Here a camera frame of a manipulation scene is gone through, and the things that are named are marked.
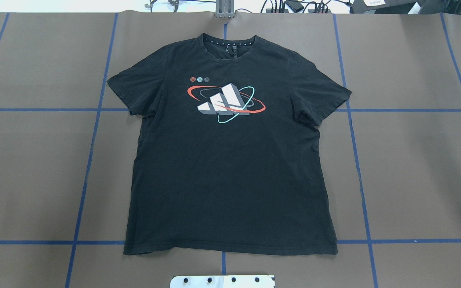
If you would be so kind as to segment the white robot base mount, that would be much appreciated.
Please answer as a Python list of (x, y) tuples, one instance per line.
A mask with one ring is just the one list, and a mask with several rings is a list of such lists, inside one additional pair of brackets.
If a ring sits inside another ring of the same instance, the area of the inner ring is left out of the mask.
[(275, 288), (274, 275), (176, 276), (170, 288)]

